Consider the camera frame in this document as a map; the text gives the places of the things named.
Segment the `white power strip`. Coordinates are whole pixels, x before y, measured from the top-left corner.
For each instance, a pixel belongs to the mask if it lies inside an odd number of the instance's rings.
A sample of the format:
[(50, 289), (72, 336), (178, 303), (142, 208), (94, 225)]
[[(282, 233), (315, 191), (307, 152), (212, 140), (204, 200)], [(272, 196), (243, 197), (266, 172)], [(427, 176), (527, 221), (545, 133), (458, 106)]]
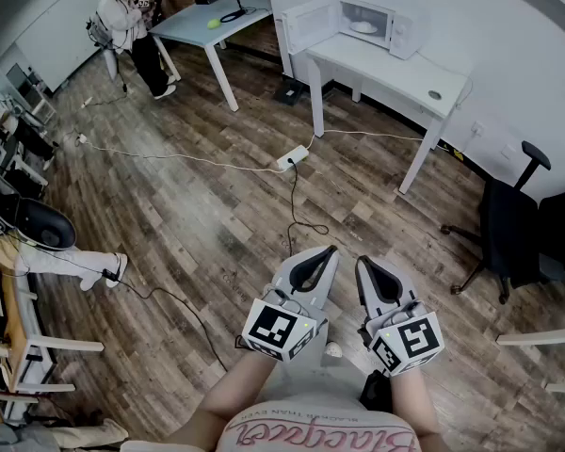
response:
[(309, 155), (308, 149), (303, 145), (299, 145), (295, 149), (284, 154), (282, 157), (280, 157), (277, 160), (278, 168), (281, 171), (289, 170), (298, 162), (305, 159), (308, 155)]

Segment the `light blue table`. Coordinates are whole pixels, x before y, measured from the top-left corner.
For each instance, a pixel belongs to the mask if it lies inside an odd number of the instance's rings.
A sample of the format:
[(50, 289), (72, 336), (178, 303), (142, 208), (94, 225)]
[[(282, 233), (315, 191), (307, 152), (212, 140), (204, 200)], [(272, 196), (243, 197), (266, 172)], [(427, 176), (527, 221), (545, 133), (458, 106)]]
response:
[(233, 112), (238, 110), (238, 104), (219, 60), (216, 45), (225, 49), (225, 41), (231, 36), (272, 14), (269, 0), (240, 0), (240, 3), (243, 8), (249, 10), (248, 14), (214, 28), (209, 28), (208, 24), (213, 20), (220, 21), (221, 17), (237, 10), (236, 0), (218, 0), (210, 5), (193, 4), (168, 17), (150, 30), (161, 57), (176, 81), (181, 80), (181, 75), (166, 50), (163, 40), (173, 40), (202, 48), (227, 104)]

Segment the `person's left forearm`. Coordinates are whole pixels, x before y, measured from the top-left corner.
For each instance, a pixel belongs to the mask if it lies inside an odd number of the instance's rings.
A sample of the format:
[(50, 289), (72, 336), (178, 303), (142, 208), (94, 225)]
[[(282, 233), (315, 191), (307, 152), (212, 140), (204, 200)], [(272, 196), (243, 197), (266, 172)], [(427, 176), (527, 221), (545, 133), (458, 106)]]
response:
[(246, 352), (164, 443), (191, 445), (207, 452), (215, 450), (228, 423), (255, 403), (276, 364), (275, 359), (264, 354)]

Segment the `black flat floor box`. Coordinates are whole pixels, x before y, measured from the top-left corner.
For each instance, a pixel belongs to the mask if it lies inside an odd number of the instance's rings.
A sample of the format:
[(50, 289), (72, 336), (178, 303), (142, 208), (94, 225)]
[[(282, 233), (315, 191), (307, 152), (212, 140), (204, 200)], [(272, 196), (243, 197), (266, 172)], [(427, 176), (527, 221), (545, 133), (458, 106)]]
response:
[(273, 99), (281, 104), (294, 106), (298, 103), (304, 91), (304, 84), (296, 79), (283, 80), (275, 90)]

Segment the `wooden desk white frame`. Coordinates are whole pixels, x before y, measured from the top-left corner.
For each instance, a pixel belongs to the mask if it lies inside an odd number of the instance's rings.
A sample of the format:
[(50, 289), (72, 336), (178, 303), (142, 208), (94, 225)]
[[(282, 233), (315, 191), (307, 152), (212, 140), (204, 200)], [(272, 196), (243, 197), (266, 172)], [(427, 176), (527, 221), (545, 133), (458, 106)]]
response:
[(71, 383), (50, 383), (56, 367), (54, 352), (100, 353), (100, 342), (47, 336), (36, 315), (37, 295), (28, 287), (25, 276), (0, 270), (0, 422), (19, 425), (32, 405), (51, 394), (70, 393)]

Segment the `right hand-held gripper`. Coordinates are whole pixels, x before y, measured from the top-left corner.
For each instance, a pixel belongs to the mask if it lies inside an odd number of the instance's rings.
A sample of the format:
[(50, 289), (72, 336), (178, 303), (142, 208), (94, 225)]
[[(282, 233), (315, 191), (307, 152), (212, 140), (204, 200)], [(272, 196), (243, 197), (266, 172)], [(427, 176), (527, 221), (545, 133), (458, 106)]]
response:
[[(412, 281), (399, 268), (380, 258), (360, 256), (356, 283), (360, 303), (373, 318), (359, 328), (359, 334), (387, 376), (418, 368), (444, 349), (437, 315), (415, 299)], [(381, 307), (400, 308), (381, 316)]]

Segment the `person's right forearm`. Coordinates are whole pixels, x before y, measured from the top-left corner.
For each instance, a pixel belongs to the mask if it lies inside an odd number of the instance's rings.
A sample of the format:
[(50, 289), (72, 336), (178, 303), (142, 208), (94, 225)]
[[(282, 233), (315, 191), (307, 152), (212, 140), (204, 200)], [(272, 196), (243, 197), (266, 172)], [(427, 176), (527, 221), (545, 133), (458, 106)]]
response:
[(422, 452), (443, 452), (448, 448), (422, 372), (418, 368), (390, 379), (393, 412), (415, 432)]

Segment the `white table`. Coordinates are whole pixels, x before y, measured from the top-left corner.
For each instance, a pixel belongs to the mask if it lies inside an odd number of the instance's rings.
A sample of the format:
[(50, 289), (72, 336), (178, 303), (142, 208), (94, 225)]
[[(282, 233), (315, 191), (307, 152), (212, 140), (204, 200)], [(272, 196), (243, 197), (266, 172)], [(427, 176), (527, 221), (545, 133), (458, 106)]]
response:
[[(431, 123), (398, 189), (402, 194), (407, 193), (429, 152), (436, 149), (442, 138), (467, 77), (445, 70), (420, 55), (401, 60), (373, 44), (341, 33), (308, 48), (306, 55), (316, 137), (325, 134), (321, 68), (327, 65), (371, 81), (422, 107), (431, 116)], [(430, 90), (441, 93), (442, 99), (430, 98)]]

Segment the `white table frame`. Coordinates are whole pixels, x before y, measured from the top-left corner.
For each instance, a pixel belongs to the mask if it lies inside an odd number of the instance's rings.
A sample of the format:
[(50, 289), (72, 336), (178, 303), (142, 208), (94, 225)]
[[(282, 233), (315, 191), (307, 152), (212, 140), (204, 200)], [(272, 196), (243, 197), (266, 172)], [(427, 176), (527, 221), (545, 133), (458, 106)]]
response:
[[(551, 346), (565, 344), (565, 329), (531, 333), (500, 334), (495, 343), (502, 347)], [(549, 393), (565, 394), (565, 383), (544, 379), (542, 388)]]

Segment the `black waist pouch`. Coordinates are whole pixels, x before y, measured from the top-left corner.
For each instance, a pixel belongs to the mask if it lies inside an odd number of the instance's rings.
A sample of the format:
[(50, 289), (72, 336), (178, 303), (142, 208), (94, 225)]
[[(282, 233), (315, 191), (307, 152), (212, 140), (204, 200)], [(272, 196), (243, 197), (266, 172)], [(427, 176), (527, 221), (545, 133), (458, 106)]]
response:
[(366, 379), (359, 401), (369, 411), (392, 413), (390, 379), (379, 370), (373, 371)]

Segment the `person's white printed shirt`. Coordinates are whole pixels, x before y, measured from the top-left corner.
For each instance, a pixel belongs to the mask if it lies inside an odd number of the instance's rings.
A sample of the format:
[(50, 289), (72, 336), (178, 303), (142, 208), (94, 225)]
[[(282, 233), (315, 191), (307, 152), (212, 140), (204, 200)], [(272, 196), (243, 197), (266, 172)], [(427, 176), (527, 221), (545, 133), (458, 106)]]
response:
[[(422, 452), (411, 426), (359, 401), (364, 374), (344, 358), (299, 356), (299, 367), (278, 363), (255, 403), (235, 416), (210, 452)], [(128, 441), (121, 452), (207, 452), (191, 445)]]

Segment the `white microwave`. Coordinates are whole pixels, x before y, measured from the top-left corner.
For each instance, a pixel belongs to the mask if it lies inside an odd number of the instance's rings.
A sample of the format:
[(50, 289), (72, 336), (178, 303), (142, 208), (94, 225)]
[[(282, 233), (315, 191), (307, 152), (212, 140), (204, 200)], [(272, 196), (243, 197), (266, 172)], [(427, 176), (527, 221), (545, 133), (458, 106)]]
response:
[[(354, 21), (368, 21), (378, 32), (354, 32), (349, 28)], [(430, 29), (428, 14), (401, 0), (313, 0), (283, 11), (282, 23), (292, 55), (341, 33), (407, 59), (424, 45)]]

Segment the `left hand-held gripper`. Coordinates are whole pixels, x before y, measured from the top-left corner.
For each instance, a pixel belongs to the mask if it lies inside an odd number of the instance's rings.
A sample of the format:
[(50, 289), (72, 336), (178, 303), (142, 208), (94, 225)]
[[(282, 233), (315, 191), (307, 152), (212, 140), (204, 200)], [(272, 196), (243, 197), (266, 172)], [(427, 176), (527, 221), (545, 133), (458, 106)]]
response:
[(255, 299), (241, 337), (253, 351), (279, 362), (298, 357), (328, 322), (323, 309), (339, 264), (339, 251), (333, 245), (310, 248), (284, 260), (272, 284), (288, 293), (298, 293), (309, 304), (282, 299), (274, 291), (267, 299)]

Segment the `black office chair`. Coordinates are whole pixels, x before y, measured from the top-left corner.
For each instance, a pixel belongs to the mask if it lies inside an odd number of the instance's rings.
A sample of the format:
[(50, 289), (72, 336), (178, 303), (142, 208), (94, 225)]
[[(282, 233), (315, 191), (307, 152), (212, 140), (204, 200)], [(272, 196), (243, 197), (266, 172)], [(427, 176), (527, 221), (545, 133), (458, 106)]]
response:
[(517, 183), (510, 186), (490, 179), (478, 207), (480, 234), (444, 224), (442, 234), (457, 234), (479, 246), (482, 258), (462, 284), (451, 287), (453, 295), (464, 292), (485, 269), (500, 280), (499, 301), (510, 290), (531, 283), (559, 281), (565, 274), (565, 192), (536, 202), (522, 188), (538, 167), (551, 168), (549, 158), (524, 141), (522, 151), (530, 162)]

